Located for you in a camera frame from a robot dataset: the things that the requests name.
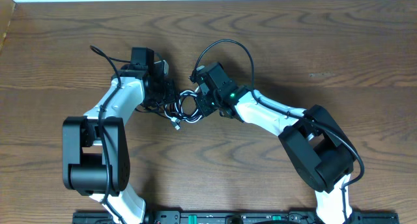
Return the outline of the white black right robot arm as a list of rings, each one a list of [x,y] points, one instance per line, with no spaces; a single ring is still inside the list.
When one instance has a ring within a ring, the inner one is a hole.
[[[351,221],[348,185],[357,152],[326,109],[289,107],[238,86],[220,63],[196,68],[190,80],[199,86],[197,106],[204,116],[219,111],[278,137],[298,175],[315,191],[320,221]]]

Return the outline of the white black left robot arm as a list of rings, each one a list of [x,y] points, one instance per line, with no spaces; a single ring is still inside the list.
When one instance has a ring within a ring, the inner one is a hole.
[[[160,114],[177,93],[169,65],[154,50],[133,47],[122,64],[92,109],[63,122],[63,184],[99,202],[114,223],[148,223],[146,202],[129,183],[125,126],[139,107]]]

